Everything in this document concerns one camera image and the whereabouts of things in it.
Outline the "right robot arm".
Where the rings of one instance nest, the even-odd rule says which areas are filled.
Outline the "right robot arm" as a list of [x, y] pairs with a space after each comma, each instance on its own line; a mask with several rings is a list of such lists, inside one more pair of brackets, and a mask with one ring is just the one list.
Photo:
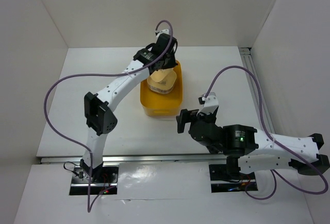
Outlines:
[[322, 135], [305, 138], [272, 135], [244, 126], [217, 126], [217, 110], [201, 112], [182, 109], [176, 117], [177, 132], [189, 124], [191, 138], [206, 147], [210, 154], [226, 156], [225, 173], [231, 179], [261, 170], [293, 169], [300, 175], [316, 176], [329, 169], [328, 156], [320, 154]]

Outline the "yellow plastic bin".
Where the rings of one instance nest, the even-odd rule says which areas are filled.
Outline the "yellow plastic bin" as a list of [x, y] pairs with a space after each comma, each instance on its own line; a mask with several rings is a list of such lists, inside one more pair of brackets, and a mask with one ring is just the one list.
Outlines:
[[180, 112], [183, 102], [183, 77], [179, 61], [173, 69], [177, 78], [173, 84], [172, 91], [169, 93], [157, 93], [152, 91], [144, 80], [140, 83], [140, 103], [147, 116], [176, 116]]

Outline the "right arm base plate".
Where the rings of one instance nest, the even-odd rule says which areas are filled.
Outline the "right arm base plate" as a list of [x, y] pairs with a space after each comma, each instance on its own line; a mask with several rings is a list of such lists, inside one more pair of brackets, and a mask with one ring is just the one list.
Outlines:
[[244, 192], [247, 185], [248, 191], [258, 191], [254, 173], [233, 178], [227, 174], [225, 165], [209, 164], [209, 175], [212, 193]]

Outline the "aluminium rail front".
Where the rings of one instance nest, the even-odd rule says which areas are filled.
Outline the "aluminium rail front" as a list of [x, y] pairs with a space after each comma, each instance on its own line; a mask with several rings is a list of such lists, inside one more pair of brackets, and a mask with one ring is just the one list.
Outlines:
[[[125, 163], [125, 162], [180, 162], [180, 161], [219, 161], [225, 160], [222, 154], [165, 154], [153, 156], [107, 156], [103, 157], [105, 163]], [[78, 163], [80, 157], [43, 157], [41, 164], [58, 164], [66, 161]]]

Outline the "yellow plate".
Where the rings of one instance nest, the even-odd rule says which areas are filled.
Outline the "yellow plate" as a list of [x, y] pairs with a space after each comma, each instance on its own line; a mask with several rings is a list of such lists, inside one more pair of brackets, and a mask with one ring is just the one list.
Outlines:
[[158, 70], [153, 72], [147, 79], [147, 85], [163, 86], [170, 88], [175, 85], [177, 74], [173, 69]]
[[164, 89], [163, 86], [154, 86], [154, 85], [150, 85], [150, 84], [148, 84], [147, 86], [151, 91], [153, 91], [157, 94], [163, 94], [163, 95], [169, 94], [170, 92], [172, 92], [172, 90], [174, 88], [174, 86], [172, 86], [170, 88], [166, 87]]

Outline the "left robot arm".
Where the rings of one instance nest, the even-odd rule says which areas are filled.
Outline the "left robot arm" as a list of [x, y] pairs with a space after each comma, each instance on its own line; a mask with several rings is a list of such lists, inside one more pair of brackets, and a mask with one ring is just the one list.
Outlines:
[[83, 176], [90, 182], [102, 176], [103, 151], [107, 135], [114, 130], [118, 120], [114, 111], [123, 98], [152, 73], [177, 66], [175, 49], [177, 40], [170, 31], [156, 32], [156, 43], [139, 50], [123, 72], [102, 90], [84, 96], [84, 110], [88, 126], [87, 147], [80, 160]]

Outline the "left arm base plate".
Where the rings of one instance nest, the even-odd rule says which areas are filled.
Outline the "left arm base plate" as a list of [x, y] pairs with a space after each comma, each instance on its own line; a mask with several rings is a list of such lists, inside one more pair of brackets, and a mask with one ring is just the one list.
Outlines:
[[[88, 194], [87, 175], [77, 165], [74, 165], [73, 169], [69, 169], [69, 171], [72, 173], [69, 195], [86, 196]], [[100, 191], [102, 191], [103, 195], [116, 195], [118, 191], [118, 175], [118, 165], [105, 165], [98, 178], [92, 179], [90, 195], [97, 195]]]

